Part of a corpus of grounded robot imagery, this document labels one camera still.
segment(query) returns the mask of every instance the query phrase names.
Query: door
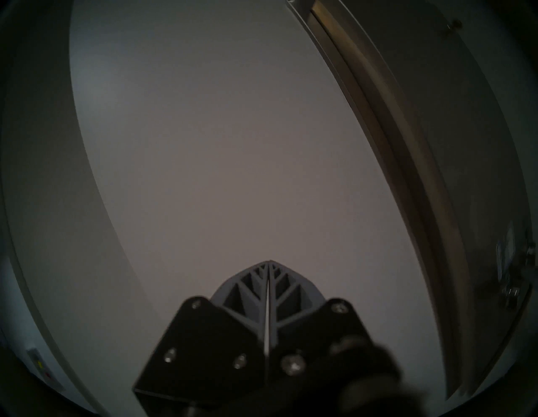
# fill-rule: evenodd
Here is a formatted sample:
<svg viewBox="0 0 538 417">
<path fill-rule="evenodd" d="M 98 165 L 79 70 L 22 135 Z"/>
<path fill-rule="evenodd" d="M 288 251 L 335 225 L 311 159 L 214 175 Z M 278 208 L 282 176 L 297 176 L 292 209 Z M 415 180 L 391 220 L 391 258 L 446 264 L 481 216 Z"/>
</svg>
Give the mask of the door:
<svg viewBox="0 0 538 417">
<path fill-rule="evenodd" d="M 432 4 L 420 0 L 318 0 L 312 13 L 363 89 L 402 171 L 408 173 L 408 187 L 425 189 L 422 194 L 411 194 L 417 207 L 429 207 L 421 211 L 423 223 L 428 224 L 430 210 L 435 220 L 429 224 L 439 228 L 450 271 L 450 282 L 443 285 L 451 287 L 458 314 L 439 307 L 450 291 L 433 291 L 431 297 L 438 313 L 444 309 L 445 316 L 452 316 L 452 329 L 459 331 L 452 340 L 459 348 L 452 362 L 459 362 L 462 371 L 452 375 L 474 392 L 509 340 L 529 290 L 527 284 L 521 285 L 516 304 L 507 309 L 498 280 L 498 242 L 502 269 L 508 263 L 506 258 L 524 247 L 530 229 L 525 183 L 504 116 L 457 34 L 459 24 L 447 22 Z M 369 53 L 370 57 L 377 54 L 378 61 L 369 60 Z M 393 84 L 380 81 L 383 70 Z M 398 93 L 380 92 L 387 88 Z M 387 104 L 391 100 L 399 101 L 398 111 L 416 121 L 415 136 L 424 139 L 427 149 L 420 149 L 419 140 L 410 139 L 404 123 L 398 123 L 395 106 Z M 397 126 L 387 122 L 389 113 Z M 428 158 L 432 163 L 427 166 L 423 162 Z M 432 178 L 438 178 L 434 185 L 430 184 Z M 448 198 L 440 202 L 443 194 Z M 455 224 L 441 227 L 440 219 L 450 223 L 450 216 Z M 432 228 L 426 229 L 434 242 Z M 457 239 L 450 241 L 449 235 L 457 235 Z M 513 249 L 505 254 L 504 245 Z M 455 246 L 464 252 L 465 273 L 451 267 L 455 258 L 450 252 Z M 437 269 L 443 268 L 439 261 Z M 430 287 L 435 286 L 438 277 L 430 275 L 429 279 Z M 455 389 L 458 384 L 448 385 Z"/>
</svg>

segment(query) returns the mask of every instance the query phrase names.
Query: metal hardware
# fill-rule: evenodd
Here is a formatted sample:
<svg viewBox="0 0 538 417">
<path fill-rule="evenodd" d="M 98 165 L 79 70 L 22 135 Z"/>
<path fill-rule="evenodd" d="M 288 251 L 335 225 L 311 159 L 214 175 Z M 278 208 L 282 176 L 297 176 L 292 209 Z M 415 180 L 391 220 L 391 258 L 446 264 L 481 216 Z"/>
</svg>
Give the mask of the metal hardware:
<svg viewBox="0 0 538 417">
<path fill-rule="evenodd" d="M 233 362 L 233 367 L 235 369 L 241 369 L 246 366 L 246 355 L 241 354 L 237 358 L 235 358 L 235 361 Z"/>
<path fill-rule="evenodd" d="M 337 314 L 346 314 L 349 311 L 347 306 L 342 302 L 334 303 L 331 306 L 331 310 Z"/>
<path fill-rule="evenodd" d="M 306 362 L 301 355 L 286 355 L 280 361 L 280 366 L 286 375 L 294 377 L 306 369 Z"/>
<path fill-rule="evenodd" d="M 169 350 L 165 353 L 165 362 L 166 362 L 166 363 L 170 363 L 170 362 L 172 362 L 173 360 L 175 360 L 175 355 L 176 355 L 176 350 L 175 350 L 175 348 L 171 348 L 171 349 L 169 349 Z"/>
</svg>

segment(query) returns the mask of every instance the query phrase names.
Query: bolt head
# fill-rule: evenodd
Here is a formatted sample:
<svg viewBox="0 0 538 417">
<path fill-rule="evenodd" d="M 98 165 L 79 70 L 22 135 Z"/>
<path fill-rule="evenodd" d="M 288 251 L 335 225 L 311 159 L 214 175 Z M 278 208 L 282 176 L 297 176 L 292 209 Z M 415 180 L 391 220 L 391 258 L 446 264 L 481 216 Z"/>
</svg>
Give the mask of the bolt head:
<svg viewBox="0 0 538 417">
<path fill-rule="evenodd" d="M 305 359 L 301 355 L 286 355 L 280 361 L 280 367 L 286 375 L 299 375 L 306 369 Z"/>
<path fill-rule="evenodd" d="M 331 306 L 331 310 L 337 314 L 345 314 L 349 311 L 348 307 L 342 302 L 335 302 Z"/>
<path fill-rule="evenodd" d="M 168 351 L 165 353 L 164 360 L 166 363 L 170 363 L 175 360 L 177 352 L 175 348 L 168 349 Z"/>
<path fill-rule="evenodd" d="M 246 355 L 245 354 L 239 355 L 233 361 L 233 367 L 235 369 L 241 369 L 241 368 L 244 368 L 245 366 L 246 366 Z"/>
</svg>

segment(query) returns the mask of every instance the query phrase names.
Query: gray plastic piece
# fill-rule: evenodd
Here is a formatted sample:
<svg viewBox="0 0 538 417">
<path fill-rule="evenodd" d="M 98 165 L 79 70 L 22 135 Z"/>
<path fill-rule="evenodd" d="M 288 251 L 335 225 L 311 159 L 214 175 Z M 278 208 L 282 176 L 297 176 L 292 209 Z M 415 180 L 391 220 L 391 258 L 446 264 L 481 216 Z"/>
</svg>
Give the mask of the gray plastic piece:
<svg viewBox="0 0 538 417">
<path fill-rule="evenodd" d="M 228 279 L 211 302 L 265 340 L 266 306 L 269 303 L 269 347 L 290 334 L 325 298 L 308 279 L 272 260 L 256 264 Z"/>
<path fill-rule="evenodd" d="M 291 269 L 269 261 L 269 344 L 278 345 L 281 336 L 291 334 L 325 298 L 308 279 Z"/>
<path fill-rule="evenodd" d="M 251 266 L 226 280 L 211 302 L 252 330 L 263 342 L 267 304 L 268 262 Z"/>
</svg>

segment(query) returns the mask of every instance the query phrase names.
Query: black mount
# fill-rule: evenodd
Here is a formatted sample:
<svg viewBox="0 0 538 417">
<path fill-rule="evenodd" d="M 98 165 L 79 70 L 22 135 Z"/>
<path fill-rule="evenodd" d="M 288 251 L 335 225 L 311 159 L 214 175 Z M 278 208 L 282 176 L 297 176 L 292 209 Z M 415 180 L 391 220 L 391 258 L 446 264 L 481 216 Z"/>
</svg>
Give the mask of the black mount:
<svg viewBox="0 0 538 417">
<path fill-rule="evenodd" d="M 233 279 L 230 294 L 243 276 Z M 393 411 L 420 415 L 395 389 L 400 372 L 347 301 L 331 299 L 302 314 L 267 356 L 259 331 L 229 310 L 204 297 L 183 303 L 133 387 L 148 416 L 354 415 L 344 412 L 362 407 L 362 397 L 371 404 L 390 397 Z M 361 380 L 378 387 L 345 394 Z"/>
</svg>

